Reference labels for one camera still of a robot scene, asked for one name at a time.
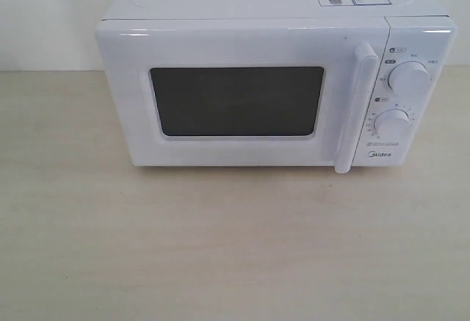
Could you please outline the white microwave door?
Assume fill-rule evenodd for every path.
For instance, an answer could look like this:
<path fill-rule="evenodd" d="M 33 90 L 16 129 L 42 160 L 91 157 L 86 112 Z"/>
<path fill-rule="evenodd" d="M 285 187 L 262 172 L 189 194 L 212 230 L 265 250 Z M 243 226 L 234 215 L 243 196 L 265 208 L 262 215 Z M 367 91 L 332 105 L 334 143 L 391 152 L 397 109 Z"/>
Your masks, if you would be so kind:
<path fill-rule="evenodd" d="M 136 166 L 353 166 L 383 18 L 104 20 L 95 31 Z"/>

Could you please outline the white Midea microwave oven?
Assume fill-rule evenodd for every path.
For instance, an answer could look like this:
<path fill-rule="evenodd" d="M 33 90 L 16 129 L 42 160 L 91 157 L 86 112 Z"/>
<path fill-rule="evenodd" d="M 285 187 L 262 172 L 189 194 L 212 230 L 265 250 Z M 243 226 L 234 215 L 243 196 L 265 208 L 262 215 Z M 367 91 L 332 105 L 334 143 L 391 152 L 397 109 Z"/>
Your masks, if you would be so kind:
<path fill-rule="evenodd" d="M 403 163 L 456 35 L 435 0 L 114 0 L 95 30 L 136 166 Z"/>

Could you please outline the lower white timer knob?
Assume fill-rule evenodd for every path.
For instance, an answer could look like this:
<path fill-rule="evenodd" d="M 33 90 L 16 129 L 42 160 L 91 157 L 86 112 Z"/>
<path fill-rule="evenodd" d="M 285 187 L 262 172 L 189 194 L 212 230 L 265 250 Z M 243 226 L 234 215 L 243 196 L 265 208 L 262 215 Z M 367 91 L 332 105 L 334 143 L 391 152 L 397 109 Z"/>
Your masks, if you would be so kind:
<path fill-rule="evenodd" d="M 390 109 L 380 113 L 375 118 L 373 127 L 379 137 L 387 140 L 396 140 L 408 133 L 411 121 L 405 111 Z"/>

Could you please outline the upper white power knob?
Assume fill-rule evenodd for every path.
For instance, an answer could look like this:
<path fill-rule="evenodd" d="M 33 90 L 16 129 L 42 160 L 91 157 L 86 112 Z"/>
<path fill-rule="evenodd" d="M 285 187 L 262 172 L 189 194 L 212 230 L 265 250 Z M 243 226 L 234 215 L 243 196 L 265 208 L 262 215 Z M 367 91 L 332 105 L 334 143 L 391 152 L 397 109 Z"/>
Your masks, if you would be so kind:
<path fill-rule="evenodd" d="M 390 72 L 388 85 L 396 95 L 420 94 L 430 86 L 430 75 L 420 62 L 404 62 Z"/>

